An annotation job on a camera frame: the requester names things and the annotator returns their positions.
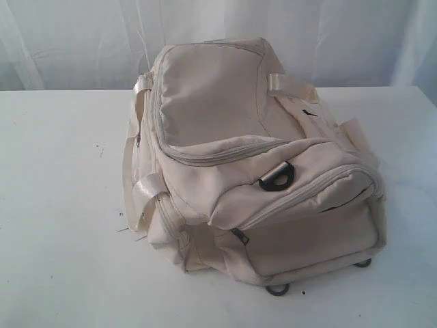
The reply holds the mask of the white background curtain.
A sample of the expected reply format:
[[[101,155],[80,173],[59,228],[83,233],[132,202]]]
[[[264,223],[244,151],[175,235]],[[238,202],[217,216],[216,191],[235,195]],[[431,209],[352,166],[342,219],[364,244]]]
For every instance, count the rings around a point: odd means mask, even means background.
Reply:
[[[129,89],[166,46],[254,38],[316,86],[436,93],[435,1],[2,1],[1,89]]]

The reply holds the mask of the cream fabric duffel bag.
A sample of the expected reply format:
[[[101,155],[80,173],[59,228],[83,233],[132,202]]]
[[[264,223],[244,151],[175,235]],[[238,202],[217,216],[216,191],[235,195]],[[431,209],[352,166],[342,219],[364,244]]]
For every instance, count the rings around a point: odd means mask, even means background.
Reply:
[[[337,123],[263,38],[166,46],[135,84],[122,178],[128,228],[172,263],[275,296],[386,246],[358,122]]]

